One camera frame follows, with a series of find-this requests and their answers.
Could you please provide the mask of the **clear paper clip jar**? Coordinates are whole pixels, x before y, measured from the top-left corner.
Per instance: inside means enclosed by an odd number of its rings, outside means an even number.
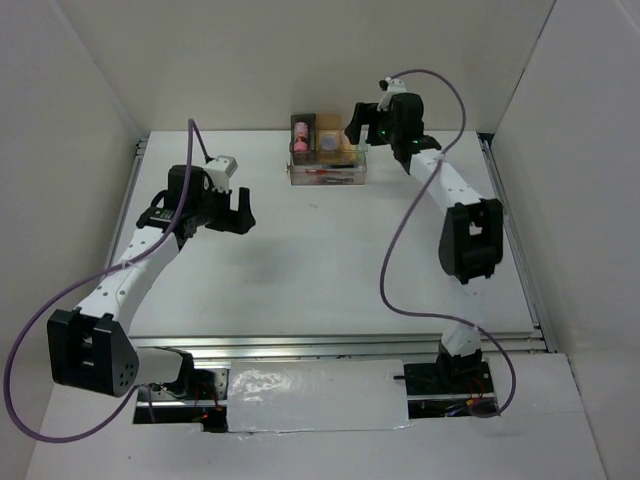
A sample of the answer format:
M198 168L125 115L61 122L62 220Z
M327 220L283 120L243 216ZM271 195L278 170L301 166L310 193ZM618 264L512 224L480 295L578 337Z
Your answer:
M338 151L341 147L341 133L338 130L322 130L318 136L322 151Z

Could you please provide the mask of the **blue ink pen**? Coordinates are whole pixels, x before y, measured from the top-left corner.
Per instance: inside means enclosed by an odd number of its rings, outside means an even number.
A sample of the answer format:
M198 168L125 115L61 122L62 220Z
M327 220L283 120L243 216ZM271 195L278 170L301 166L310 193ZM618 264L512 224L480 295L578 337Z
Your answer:
M343 170L343 169L352 170L352 169L355 169L356 167L357 167L356 163L331 163L331 164L321 165L319 169L321 170Z

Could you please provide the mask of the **pink capped eraser tube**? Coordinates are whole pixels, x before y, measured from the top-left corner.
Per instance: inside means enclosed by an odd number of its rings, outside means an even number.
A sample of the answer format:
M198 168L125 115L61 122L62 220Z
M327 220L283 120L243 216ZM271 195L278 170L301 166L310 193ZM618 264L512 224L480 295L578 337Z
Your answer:
M296 122L293 127L294 152L305 152L309 150L309 126L304 121Z

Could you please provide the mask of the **red gel pen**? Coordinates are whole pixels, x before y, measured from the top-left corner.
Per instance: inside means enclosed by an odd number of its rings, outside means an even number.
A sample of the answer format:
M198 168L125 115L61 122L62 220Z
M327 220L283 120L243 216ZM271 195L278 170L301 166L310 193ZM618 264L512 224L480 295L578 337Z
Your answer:
M354 173L353 169L347 168L337 168L334 166L330 166L329 168L311 168L305 169L304 173L309 175L328 175L331 173L343 174L343 175L351 175Z

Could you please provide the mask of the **orange highlighter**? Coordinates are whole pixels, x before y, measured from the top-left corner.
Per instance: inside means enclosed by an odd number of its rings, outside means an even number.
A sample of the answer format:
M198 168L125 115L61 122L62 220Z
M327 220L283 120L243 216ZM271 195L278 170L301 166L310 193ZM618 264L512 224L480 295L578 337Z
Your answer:
M350 150L352 147L349 138L344 131L341 132L341 149L344 151Z

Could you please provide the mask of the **yellow highlighter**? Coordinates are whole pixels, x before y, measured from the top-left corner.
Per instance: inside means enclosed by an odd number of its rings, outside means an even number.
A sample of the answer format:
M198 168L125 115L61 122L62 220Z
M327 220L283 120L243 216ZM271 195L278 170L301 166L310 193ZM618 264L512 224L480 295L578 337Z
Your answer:
M352 143L346 134L344 134L344 143L345 143L346 150L356 151L358 149L358 144Z

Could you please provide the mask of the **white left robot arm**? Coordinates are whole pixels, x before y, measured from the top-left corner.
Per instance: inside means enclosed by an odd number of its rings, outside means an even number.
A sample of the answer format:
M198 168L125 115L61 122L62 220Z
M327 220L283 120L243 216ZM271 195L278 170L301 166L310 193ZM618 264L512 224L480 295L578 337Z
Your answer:
M238 207L231 207L236 169L230 156L209 158L202 167L171 167L166 189L137 220L119 271L73 310L57 309L50 316L55 383L113 397L137 384L161 384L176 399L193 394L198 376L192 355L169 347L136 349L128 332L154 281L199 228L244 235L255 226L248 188L239 189Z

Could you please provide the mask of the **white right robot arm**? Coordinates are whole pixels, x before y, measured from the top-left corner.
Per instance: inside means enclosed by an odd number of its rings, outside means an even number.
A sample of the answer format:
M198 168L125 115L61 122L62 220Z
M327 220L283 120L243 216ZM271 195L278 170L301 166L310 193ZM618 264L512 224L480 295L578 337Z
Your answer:
M397 314L453 322L439 342L436 379L444 390L457 392L481 369L483 330L479 322L451 314L410 312L392 305L385 290L386 273L410 215L429 193L444 214L437 249L441 268L454 280L458 293L474 297L471 282L490 279L503 258L503 205L496 198L481 197L445 162L446 150L424 132L423 113L423 101L414 93L387 94L378 103L358 102L345 135L355 145L360 142L361 130L367 128L368 145L390 146L404 171L423 182L385 253L379 292L383 304Z

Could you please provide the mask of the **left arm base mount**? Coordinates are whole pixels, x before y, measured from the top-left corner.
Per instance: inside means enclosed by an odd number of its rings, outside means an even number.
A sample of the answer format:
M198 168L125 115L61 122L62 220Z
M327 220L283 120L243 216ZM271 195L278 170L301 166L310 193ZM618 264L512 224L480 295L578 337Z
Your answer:
M160 409L186 408L193 417L199 416L199 411L222 413L227 406L229 374L230 370L224 366L195 368L183 384L174 382L143 387L136 406L151 407L155 417L160 416Z

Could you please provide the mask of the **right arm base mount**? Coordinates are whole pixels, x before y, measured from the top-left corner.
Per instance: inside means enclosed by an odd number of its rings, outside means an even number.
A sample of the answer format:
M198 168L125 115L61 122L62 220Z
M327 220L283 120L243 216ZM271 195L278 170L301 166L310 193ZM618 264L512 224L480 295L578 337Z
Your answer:
M497 414L489 363L479 354L470 369L455 369L444 353L429 363L408 363L393 380L403 384L412 420L492 417Z

